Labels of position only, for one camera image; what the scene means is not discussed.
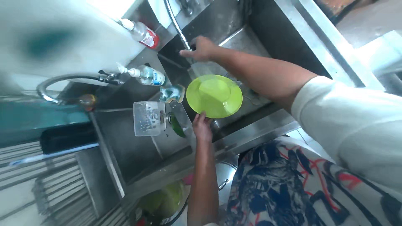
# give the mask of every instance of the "green bowl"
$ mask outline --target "green bowl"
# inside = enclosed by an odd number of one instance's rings
[[[210,74],[193,80],[186,92],[190,107],[208,118],[220,119],[233,115],[243,102],[240,87],[227,77]]]

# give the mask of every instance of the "white sleeve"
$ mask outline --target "white sleeve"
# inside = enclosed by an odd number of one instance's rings
[[[291,112],[338,164],[402,191],[402,97],[318,76]]]

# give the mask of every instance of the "person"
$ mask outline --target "person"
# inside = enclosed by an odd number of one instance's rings
[[[352,88],[295,64],[197,37],[180,55],[213,61],[281,105],[327,151],[290,137],[249,150],[233,177],[225,225],[402,225],[402,98]],[[218,223],[211,119],[193,122],[196,162],[188,225]]]

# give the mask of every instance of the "bottle label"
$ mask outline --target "bottle label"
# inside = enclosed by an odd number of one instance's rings
[[[141,43],[153,47],[155,45],[154,41],[155,33],[149,29],[147,29],[147,33],[145,34],[145,38],[141,41]]]
[[[161,86],[165,83],[165,76],[160,72],[154,71],[154,78],[152,79],[151,85]]]

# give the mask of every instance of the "dish soap bottle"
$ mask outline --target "dish soap bottle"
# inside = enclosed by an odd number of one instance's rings
[[[130,31],[134,40],[155,49],[158,46],[159,36],[141,22],[133,22],[129,19],[120,19],[121,25]]]
[[[120,73],[129,73],[132,77],[135,77],[138,82],[149,86],[161,86],[165,83],[165,75],[153,68],[146,65],[141,65],[137,69],[127,69],[126,67],[118,64]]]

